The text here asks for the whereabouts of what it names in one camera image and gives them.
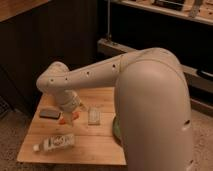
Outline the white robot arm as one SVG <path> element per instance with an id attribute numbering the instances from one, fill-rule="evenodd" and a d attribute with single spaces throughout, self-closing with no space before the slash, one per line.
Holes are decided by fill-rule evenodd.
<path id="1" fill-rule="evenodd" d="M 178 58 L 148 48 L 70 70 L 56 61 L 37 88 L 70 112 L 73 89 L 112 87 L 128 171 L 193 171 L 191 104 Z"/>

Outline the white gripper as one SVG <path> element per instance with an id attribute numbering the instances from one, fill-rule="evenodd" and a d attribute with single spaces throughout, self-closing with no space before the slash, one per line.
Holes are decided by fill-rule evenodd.
<path id="1" fill-rule="evenodd" d="M 73 112 L 78 106 L 82 111 L 88 112 L 88 107 L 82 102 L 80 103 L 80 98 L 78 94 L 72 90 L 66 90 L 58 93 L 57 104 L 60 109 L 65 111 L 63 113 L 63 118 L 65 120 L 65 123 L 68 125 L 73 125 L 74 121 L 73 113 L 68 112 Z"/>

